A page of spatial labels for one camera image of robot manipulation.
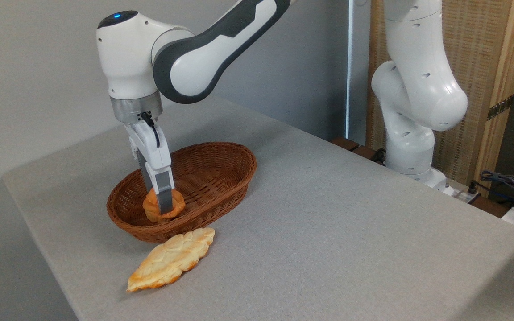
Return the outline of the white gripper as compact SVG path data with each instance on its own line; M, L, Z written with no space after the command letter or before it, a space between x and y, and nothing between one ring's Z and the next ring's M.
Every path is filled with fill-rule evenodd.
M172 189L175 187L171 158L161 126L145 122L125 123L130 145L137 159L147 193L153 188L161 214L173 210Z

